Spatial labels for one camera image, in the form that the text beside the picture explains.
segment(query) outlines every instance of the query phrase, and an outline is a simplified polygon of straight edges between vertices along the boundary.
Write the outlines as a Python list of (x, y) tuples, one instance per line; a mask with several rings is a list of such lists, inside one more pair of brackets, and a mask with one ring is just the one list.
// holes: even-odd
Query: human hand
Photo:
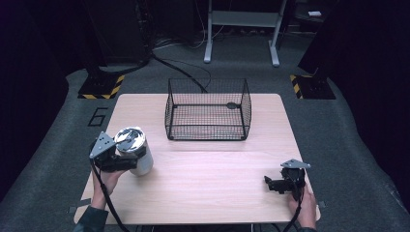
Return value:
[[(114, 191), (114, 188), (117, 186), (118, 179), (125, 172), (126, 170), (115, 171), (115, 172), (104, 172), (104, 171), (101, 172), (102, 182), (105, 184), (106, 190), (109, 195)], [(101, 188), (99, 179), (97, 178), (94, 171), (92, 171), (92, 173), (93, 173), (94, 194), (91, 200), (91, 207), (104, 210), (105, 204), (106, 204), (105, 196), (103, 195), (103, 190)]]
[[(288, 195), (289, 209), (292, 214), (295, 214), (299, 203), (295, 201), (292, 194)], [(301, 212), (298, 216), (298, 221), (301, 227), (316, 229), (316, 198), (313, 193), (308, 191), (308, 186), (304, 187), (304, 198), (301, 205)]]

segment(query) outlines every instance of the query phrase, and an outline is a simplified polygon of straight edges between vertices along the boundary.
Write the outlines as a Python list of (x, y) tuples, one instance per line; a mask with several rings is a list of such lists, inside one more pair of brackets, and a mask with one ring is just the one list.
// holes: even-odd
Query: gray floor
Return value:
[[(394, 185), (357, 134), (349, 107), (332, 81), (337, 95), (334, 101), (296, 98), (289, 75), (304, 73), (297, 64), (311, 37), (286, 36), (278, 52), (279, 68), (271, 65), (268, 40), (254, 36), (216, 41), (211, 64), (203, 63), (205, 44), (196, 49), (172, 45), (155, 49), (155, 54), (193, 65), (170, 61), (196, 78), (208, 77), (205, 69), (213, 78), (246, 78), (252, 93), (281, 95), (302, 158), (312, 165), (307, 173), (323, 206), (319, 231), (410, 231), (410, 216), (397, 200)], [(143, 69), (126, 75), (119, 94), (167, 93), (167, 79), (174, 77), (184, 76), (151, 60)], [(70, 92), (63, 108), (1, 202), (1, 231), (73, 229), (73, 213), (68, 210), (80, 199), (90, 172), (88, 146), (106, 129), (118, 98), (79, 100), (77, 91), (85, 78), (86, 71), (67, 76)], [(102, 126), (87, 127), (97, 107), (107, 107), (100, 111), (106, 116)], [(269, 224), (262, 229), (276, 231)], [(120, 229), (107, 226), (106, 231)]]

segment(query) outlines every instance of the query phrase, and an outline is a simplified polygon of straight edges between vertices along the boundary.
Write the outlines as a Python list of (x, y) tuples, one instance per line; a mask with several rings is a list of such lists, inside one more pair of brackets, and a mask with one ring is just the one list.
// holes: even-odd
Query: stainless steel cup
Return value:
[(135, 155), (138, 157), (136, 169), (130, 172), (142, 176), (151, 171), (154, 160), (148, 146), (145, 133), (139, 127), (120, 130), (114, 137), (118, 152), (121, 155)]

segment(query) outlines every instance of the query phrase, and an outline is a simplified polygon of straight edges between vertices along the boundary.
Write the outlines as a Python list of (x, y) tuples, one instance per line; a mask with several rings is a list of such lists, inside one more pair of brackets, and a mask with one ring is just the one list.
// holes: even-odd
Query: black sleeve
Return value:
[(73, 232), (103, 232), (108, 212), (88, 206)]
[(298, 232), (317, 232), (317, 230), (308, 227), (302, 227), (298, 229)]

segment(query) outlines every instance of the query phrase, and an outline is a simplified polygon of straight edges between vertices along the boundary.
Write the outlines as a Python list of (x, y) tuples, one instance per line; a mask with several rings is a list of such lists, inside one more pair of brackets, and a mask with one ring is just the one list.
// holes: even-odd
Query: metal bracket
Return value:
[(97, 157), (99, 154), (105, 152), (113, 146), (115, 146), (114, 139), (112, 139), (108, 134), (102, 131), (96, 141), (96, 144), (93, 147), (93, 150), (90, 153), (90, 159)]
[(295, 159), (291, 159), (282, 163), (280, 166), (287, 167), (287, 168), (310, 168), (309, 163), (301, 162)]

